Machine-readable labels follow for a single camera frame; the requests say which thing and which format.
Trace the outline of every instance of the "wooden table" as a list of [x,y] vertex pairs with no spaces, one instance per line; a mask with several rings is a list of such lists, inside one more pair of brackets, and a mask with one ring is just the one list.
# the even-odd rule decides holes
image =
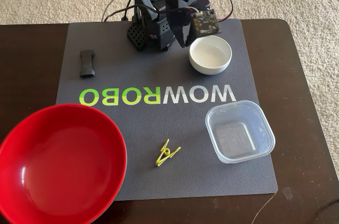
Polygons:
[[[279,187],[254,223],[339,223],[338,177],[289,26],[278,19],[242,25],[260,106],[276,138],[272,160]],[[67,28],[0,26],[1,140],[31,112],[55,104]],[[119,201],[95,223],[251,224],[271,197]]]

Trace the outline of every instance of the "yellow clothespin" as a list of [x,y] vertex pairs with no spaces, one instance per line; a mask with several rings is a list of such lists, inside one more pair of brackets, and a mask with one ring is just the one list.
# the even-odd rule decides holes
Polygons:
[[169,139],[167,138],[165,141],[164,146],[161,148],[161,154],[159,155],[158,159],[155,161],[155,165],[160,166],[165,160],[167,160],[168,158],[172,158],[173,155],[175,155],[180,149],[181,147],[178,146],[174,152],[171,153],[171,151],[166,148],[167,144],[169,142]]

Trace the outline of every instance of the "red bowl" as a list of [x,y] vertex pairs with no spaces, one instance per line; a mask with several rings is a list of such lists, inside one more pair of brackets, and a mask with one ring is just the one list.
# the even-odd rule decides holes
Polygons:
[[12,223],[89,223],[113,202],[126,172],[114,122],[80,104],[46,107],[0,147],[0,211]]

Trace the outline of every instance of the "desk mat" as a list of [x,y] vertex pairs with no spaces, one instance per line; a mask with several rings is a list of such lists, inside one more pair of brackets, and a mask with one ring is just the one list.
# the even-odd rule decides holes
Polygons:
[[[240,100],[258,103],[240,20],[220,24],[218,36],[230,44],[233,57],[224,72],[212,76],[195,71],[188,48],[176,41],[168,52],[137,52],[127,39],[129,25],[72,23],[57,95],[57,103],[93,105],[119,127],[127,171],[116,200],[275,193],[270,155],[224,164],[205,125],[214,106]],[[86,49],[95,51],[95,77],[80,79],[79,53]],[[171,151],[177,146],[181,150],[156,167],[166,138]]]

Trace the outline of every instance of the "white ceramic bowl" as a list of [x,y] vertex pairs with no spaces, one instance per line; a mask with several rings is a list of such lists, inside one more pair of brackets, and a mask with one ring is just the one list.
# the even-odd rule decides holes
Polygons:
[[217,36],[196,39],[190,46],[190,63],[194,69],[206,75],[224,71],[232,58],[229,44]]

